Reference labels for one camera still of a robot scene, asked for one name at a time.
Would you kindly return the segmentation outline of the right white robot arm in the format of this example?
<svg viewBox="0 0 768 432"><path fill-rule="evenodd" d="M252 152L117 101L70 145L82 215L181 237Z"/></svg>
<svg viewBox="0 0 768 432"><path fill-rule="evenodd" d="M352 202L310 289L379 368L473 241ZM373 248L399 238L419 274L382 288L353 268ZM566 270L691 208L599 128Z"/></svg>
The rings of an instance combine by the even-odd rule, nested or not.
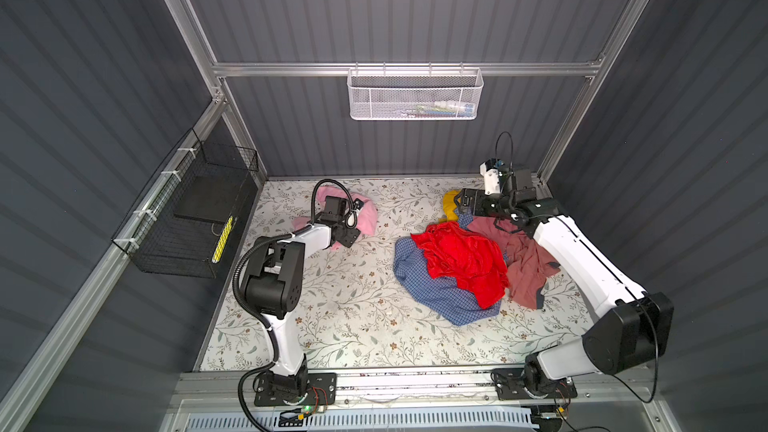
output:
<svg viewBox="0 0 768 432"><path fill-rule="evenodd" d="M518 195L465 188L454 203L460 213L510 219L530 232L584 293L597 317L580 338L529 355L523 368L526 387L539 394L569 377L614 376L657 363L667 348L674 312L671 300L663 293L648 293L622 273L555 199Z"/></svg>

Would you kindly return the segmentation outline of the yellow striped item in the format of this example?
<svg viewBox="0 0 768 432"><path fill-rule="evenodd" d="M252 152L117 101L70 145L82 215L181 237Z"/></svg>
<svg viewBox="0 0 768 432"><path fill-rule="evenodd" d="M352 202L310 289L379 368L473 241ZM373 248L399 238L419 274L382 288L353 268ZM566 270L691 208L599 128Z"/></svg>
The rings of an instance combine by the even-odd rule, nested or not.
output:
<svg viewBox="0 0 768 432"><path fill-rule="evenodd" d="M231 231L235 225L235 218L233 216L230 216L224 226L222 227L221 233L219 234L219 239L217 241L216 247L213 251L211 262L213 264L218 264L221 261L221 258L224 254L229 235L231 234Z"/></svg>

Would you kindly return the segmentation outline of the red cloth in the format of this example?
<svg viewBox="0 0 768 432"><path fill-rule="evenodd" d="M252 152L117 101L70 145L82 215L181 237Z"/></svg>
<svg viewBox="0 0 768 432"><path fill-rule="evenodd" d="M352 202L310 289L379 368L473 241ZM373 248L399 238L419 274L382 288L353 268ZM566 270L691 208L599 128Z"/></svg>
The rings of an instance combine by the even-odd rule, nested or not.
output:
<svg viewBox="0 0 768 432"><path fill-rule="evenodd" d="M491 308L505 295L507 266L494 241L457 222L429 225L411 239L426 259L429 276L454 279L460 290L475 297L481 309Z"/></svg>

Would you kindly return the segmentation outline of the maroon cloth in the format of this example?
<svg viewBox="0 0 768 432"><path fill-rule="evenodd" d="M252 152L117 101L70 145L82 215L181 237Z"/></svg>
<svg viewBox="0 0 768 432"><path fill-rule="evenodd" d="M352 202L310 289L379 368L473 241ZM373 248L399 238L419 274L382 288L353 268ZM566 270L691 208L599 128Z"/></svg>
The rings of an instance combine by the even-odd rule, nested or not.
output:
<svg viewBox="0 0 768 432"><path fill-rule="evenodd" d="M543 288L560 272L560 263L511 220L475 217L468 230L499 245L507 264L510 300L528 309L542 309Z"/></svg>

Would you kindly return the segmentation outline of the yellow cloth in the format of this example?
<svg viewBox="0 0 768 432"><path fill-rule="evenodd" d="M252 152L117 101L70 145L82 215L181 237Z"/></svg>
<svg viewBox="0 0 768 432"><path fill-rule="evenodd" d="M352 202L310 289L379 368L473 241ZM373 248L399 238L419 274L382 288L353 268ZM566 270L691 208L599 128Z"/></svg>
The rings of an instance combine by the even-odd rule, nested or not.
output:
<svg viewBox="0 0 768 432"><path fill-rule="evenodd" d="M443 217L440 222L457 222L459 220L456 205L456 198L460 194L460 190L451 190L446 192L442 198L442 210Z"/></svg>

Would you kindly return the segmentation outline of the pink cloth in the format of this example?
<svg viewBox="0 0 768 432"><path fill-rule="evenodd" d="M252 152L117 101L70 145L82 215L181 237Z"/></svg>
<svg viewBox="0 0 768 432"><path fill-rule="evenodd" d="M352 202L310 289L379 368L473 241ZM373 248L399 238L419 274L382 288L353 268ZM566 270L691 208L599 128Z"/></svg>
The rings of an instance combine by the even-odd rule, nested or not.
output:
<svg viewBox="0 0 768 432"><path fill-rule="evenodd" d="M357 228L361 231L359 238L362 236L373 236L376 233L378 210L374 202L363 195L349 193L344 187L333 184L329 185L328 183L320 184L313 190L310 196L310 216L294 219L292 224L295 231L306 228L310 223L327 226L330 229L329 248L336 250L343 247L333 241L333 226L335 224L326 224L320 221L320 214L324 209L325 199L328 196L342 197L348 200L347 220L351 218L357 219Z"/></svg>

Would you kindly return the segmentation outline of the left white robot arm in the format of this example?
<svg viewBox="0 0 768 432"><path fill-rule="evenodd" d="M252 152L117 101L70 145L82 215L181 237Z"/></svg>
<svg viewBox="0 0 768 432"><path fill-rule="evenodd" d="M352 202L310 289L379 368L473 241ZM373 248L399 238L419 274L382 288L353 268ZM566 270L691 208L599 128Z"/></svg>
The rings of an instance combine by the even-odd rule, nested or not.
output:
<svg viewBox="0 0 768 432"><path fill-rule="evenodd" d="M291 377L306 367L291 318L302 294L305 260L336 243L351 247L360 235L358 228L344 221L309 223L295 232L258 238L237 262L232 292L267 333L270 372Z"/></svg>

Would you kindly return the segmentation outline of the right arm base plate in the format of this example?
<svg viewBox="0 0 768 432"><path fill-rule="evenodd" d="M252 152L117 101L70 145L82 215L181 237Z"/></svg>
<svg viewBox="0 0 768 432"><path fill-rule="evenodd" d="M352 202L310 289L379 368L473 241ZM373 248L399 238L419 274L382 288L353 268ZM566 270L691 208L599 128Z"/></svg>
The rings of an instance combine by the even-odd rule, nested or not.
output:
<svg viewBox="0 0 768 432"><path fill-rule="evenodd" d="M571 379L554 381L528 367L495 368L491 370L490 377L500 400L570 400L578 396Z"/></svg>

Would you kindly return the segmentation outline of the items in white basket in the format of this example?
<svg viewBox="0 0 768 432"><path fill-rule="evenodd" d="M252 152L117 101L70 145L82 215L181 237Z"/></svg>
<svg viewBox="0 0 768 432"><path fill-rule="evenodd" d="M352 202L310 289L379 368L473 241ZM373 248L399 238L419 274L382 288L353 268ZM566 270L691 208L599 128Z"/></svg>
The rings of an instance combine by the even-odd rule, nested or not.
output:
<svg viewBox="0 0 768 432"><path fill-rule="evenodd" d="M473 120L477 112L475 103L448 100L410 105L399 110L398 114L407 118Z"/></svg>

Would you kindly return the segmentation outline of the blue checkered cloth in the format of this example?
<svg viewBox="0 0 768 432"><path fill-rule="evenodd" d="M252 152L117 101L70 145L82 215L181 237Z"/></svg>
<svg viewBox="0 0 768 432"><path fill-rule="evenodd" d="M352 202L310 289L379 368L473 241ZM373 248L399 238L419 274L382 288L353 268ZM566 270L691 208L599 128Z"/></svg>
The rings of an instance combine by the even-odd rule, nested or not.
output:
<svg viewBox="0 0 768 432"><path fill-rule="evenodd" d="M430 308L454 326L465 326L499 314L505 295L494 306L483 310L471 293L457 287L454 279L432 279L427 272L426 259L411 235L395 243L393 273L416 302Z"/></svg>

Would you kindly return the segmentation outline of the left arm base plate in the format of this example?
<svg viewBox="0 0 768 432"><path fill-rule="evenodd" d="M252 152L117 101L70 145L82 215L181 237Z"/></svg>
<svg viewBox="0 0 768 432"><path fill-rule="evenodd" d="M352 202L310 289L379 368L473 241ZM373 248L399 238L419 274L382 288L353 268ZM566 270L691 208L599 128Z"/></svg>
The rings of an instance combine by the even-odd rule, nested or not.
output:
<svg viewBox="0 0 768 432"><path fill-rule="evenodd" d="M335 403L336 373L300 373L281 376L265 372L253 383L257 407L329 406Z"/></svg>

